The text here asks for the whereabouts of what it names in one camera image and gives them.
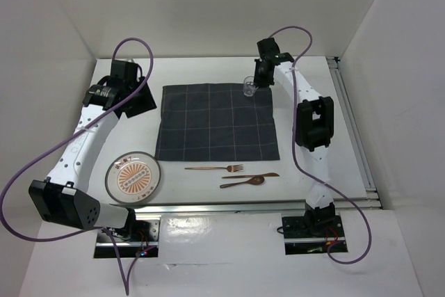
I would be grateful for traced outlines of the clear drinking glass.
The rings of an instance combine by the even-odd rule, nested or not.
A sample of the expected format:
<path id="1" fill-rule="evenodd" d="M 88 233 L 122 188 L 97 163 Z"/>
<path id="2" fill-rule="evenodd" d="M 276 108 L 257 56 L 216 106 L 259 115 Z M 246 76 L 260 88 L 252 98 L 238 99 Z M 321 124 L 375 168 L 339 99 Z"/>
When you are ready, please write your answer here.
<path id="1" fill-rule="evenodd" d="M 254 83 L 254 76 L 248 76 L 243 80 L 243 94 L 246 97 L 253 97 L 257 91 L 257 85 Z"/>

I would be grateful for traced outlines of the dark grey checked cloth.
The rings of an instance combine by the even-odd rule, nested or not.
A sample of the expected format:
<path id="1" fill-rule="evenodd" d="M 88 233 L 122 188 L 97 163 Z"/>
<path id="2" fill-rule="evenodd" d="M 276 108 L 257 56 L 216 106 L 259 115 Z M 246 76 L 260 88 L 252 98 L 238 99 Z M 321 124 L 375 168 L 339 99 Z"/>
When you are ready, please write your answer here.
<path id="1" fill-rule="evenodd" d="M 155 157 L 159 161 L 278 161 L 269 88 L 252 97 L 240 83 L 164 86 Z"/>

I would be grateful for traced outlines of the copper fork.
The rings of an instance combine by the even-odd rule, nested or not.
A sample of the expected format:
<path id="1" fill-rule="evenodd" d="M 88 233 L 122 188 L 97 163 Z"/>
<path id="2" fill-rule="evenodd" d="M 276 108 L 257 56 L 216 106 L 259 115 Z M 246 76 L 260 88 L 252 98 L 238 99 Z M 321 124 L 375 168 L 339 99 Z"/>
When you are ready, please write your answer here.
<path id="1" fill-rule="evenodd" d="M 228 166 L 196 166 L 185 167 L 185 170 L 224 170 L 227 172 L 241 172 L 243 171 L 243 164 L 228 165 Z"/>

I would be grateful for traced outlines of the orange sunburst plate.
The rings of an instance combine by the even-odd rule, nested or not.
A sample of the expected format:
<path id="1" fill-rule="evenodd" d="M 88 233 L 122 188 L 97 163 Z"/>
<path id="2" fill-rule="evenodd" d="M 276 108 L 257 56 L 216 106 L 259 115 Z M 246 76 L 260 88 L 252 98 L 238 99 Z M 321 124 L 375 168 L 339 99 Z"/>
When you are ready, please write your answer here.
<path id="1" fill-rule="evenodd" d="M 156 194 L 161 176 L 159 162 L 152 155 L 128 152 L 108 167 L 105 188 L 108 195 L 120 204 L 140 205 Z"/>

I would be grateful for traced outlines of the copper knife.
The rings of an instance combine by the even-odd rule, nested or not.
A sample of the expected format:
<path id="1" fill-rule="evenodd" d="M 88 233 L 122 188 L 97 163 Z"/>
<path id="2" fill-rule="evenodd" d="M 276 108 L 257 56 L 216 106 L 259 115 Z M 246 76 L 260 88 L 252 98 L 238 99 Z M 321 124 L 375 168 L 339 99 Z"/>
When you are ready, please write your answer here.
<path id="1" fill-rule="evenodd" d="M 242 179 L 242 178 L 253 178 L 253 177 L 280 177 L 280 175 L 276 172 L 269 172 L 260 175 L 232 175 L 232 176 L 224 176 L 223 179 Z"/>

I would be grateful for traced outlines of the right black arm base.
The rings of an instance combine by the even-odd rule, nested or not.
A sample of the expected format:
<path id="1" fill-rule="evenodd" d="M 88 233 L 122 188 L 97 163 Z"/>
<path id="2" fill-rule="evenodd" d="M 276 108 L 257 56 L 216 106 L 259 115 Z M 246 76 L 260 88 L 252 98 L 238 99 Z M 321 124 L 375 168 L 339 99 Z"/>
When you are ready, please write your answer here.
<path id="1" fill-rule="evenodd" d="M 331 253 L 348 252 L 340 216 L 318 227 L 311 227 L 303 216 L 285 216 L 276 232 L 284 237 L 286 255 L 322 254 L 329 246 Z"/>

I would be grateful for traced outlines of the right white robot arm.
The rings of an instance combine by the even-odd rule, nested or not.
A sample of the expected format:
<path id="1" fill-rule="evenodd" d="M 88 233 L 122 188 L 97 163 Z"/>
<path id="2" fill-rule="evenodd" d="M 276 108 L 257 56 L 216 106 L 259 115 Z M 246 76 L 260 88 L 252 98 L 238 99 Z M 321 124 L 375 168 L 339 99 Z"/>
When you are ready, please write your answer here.
<path id="1" fill-rule="evenodd" d="M 254 85 L 267 88 L 277 79 L 294 103 L 293 142 L 302 152 L 302 172 L 312 180 L 305 199 L 302 228 L 309 235 L 318 236 L 335 219 L 334 200 L 326 186 L 328 147 L 334 135 L 334 102 L 306 80 L 293 64 L 294 58 L 282 53 L 274 38 L 258 41 L 257 49 Z"/>

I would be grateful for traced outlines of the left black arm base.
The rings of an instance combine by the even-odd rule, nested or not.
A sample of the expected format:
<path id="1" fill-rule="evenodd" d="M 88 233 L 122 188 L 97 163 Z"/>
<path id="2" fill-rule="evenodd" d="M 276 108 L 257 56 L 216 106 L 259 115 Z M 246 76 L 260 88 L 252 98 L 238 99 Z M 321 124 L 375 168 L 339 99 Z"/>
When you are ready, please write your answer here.
<path id="1" fill-rule="evenodd" d="M 139 218 L 133 232 L 127 236 L 118 234 L 111 229 L 121 258 L 130 259 L 139 255 L 142 258 L 155 258 L 159 255 L 159 232 L 161 219 L 159 217 Z M 115 259 L 115 250 L 107 233 L 97 233 L 95 259 Z"/>

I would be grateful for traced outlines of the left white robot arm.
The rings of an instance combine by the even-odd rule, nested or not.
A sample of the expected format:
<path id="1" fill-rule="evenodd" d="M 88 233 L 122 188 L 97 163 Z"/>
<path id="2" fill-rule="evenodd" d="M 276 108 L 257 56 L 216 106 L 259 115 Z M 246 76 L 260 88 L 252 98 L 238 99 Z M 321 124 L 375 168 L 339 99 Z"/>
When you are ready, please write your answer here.
<path id="1" fill-rule="evenodd" d="M 42 181 L 34 180 L 29 195 L 41 218 L 80 230 L 107 227 L 123 241 L 137 232 L 133 209 L 106 204 L 88 195 L 92 169 L 121 115 L 128 118 L 156 108 L 137 63 L 114 60 L 111 72 L 89 87 L 71 140 L 59 162 Z"/>

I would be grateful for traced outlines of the copper spoon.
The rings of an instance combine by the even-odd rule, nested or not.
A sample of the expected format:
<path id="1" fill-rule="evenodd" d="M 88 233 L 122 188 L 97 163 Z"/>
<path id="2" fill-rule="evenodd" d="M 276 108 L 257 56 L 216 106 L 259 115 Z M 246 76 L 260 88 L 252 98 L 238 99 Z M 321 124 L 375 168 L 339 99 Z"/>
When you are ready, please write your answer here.
<path id="1" fill-rule="evenodd" d="M 249 180 L 242 181 L 242 182 L 234 182 L 234 183 L 230 183 L 230 184 L 222 184 L 222 185 L 220 185 L 220 188 L 224 189 L 224 188 L 230 188 L 230 187 L 233 187 L 233 186 L 240 186 L 240 185 L 244 185 L 244 184 L 258 186 L 258 185 L 262 185 L 264 182 L 265 182 L 265 178 L 264 177 L 256 176 L 256 177 L 252 177 Z"/>

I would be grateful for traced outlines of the front aluminium rail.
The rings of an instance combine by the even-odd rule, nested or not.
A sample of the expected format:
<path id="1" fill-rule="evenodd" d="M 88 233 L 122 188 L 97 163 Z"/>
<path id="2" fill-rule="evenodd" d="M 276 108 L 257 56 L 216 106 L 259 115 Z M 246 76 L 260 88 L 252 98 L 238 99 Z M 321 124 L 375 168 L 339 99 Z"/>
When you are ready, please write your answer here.
<path id="1" fill-rule="evenodd" d="M 265 201 L 265 202 L 233 202 L 211 204 L 150 204 L 131 206 L 139 216 L 196 216 L 212 214 L 270 214 L 305 212 L 304 200 Z"/>

